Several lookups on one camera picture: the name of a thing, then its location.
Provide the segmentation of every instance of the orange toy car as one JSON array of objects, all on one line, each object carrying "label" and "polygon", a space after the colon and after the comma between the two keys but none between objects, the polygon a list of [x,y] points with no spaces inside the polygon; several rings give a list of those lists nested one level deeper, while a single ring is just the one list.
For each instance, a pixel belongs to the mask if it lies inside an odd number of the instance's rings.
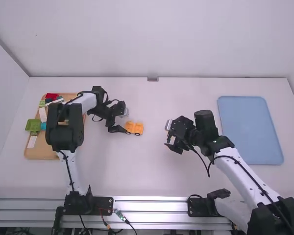
[{"label": "orange toy car", "polygon": [[143,134],[144,125],[142,123],[134,123],[132,121],[128,121],[125,124],[126,133],[128,135],[135,134],[136,136],[140,136]]}]

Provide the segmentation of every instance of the wooden tray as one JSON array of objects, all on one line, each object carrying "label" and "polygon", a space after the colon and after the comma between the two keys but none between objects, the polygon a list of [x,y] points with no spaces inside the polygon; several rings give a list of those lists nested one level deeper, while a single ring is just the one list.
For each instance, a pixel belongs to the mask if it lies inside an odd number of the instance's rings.
[{"label": "wooden tray", "polygon": [[[58,93],[64,98],[64,101],[69,101],[77,96],[77,93]],[[39,112],[37,110],[35,118],[40,119]],[[28,136],[28,140],[25,145],[24,156],[27,159],[34,160],[58,160],[58,156],[56,152],[52,150],[52,147],[47,144],[45,138],[46,132],[41,131],[36,139],[34,148],[27,148],[30,135]]]}]

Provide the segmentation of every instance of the blue mat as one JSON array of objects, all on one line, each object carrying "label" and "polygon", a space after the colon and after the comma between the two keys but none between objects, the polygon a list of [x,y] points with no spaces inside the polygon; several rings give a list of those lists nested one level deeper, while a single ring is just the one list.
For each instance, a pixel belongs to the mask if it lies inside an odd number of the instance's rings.
[{"label": "blue mat", "polygon": [[284,161],[265,99],[258,96],[221,96],[222,130],[247,164],[281,165]]}]

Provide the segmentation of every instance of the red block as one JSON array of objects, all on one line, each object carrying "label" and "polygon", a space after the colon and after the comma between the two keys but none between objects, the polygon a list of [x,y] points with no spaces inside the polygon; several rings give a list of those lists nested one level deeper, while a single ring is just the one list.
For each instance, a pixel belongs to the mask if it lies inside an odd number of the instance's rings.
[{"label": "red block", "polygon": [[57,99],[58,94],[55,93],[47,93],[45,99],[51,98],[53,101]]}]

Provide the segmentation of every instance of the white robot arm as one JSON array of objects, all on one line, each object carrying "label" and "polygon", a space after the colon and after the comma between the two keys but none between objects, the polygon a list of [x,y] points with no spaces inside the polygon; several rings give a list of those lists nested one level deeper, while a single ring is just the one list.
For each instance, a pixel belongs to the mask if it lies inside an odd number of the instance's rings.
[{"label": "white robot arm", "polygon": [[[227,217],[247,235],[294,235],[294,199],[284,199],[272,190],[245,163],[229,138],[219,136],[210,110],[197,111],[194,115],[196,125],[184,116],[167,121],[165,145],[179,154],[183,150],[198,154],[194,146],[200,147],[201,153],[210,160],[208,167],[202,160],[208,176],[210,166],[215,164],[239,191],[244,203],[233,200],[228,190],[221,189],[207,194],[207,198],[189,199],[188,207],[194,210],[190,202],[197,200],[197,205],[206,207],[209,212],[216,211],[214,215]],[[172,137],[175,137],[174,143],[170,144]]]},{"label": "white robot arm", "polygon": [[110,133],[126,133],[126,130],[120,125],[115,125],[115,118],[127,116],[128,113],[125,102],[110,101],[107,92],[102,87],[93,87],[91,91],[80,92],[76,98],[65,104],[49,105],[46,142],[57,153],[66,175],[69,175],[64,203],[66,214],[94,213],[95,205],[99,207],[98,205],[102,205],[105,201],[109,203],[112,201],[109,197],[104,199],[93,197],[90,186],[86,185],[86,182],[79,176],[75,156],[78,147],[84,141],[83,115],[92,114],[104,119]]}]

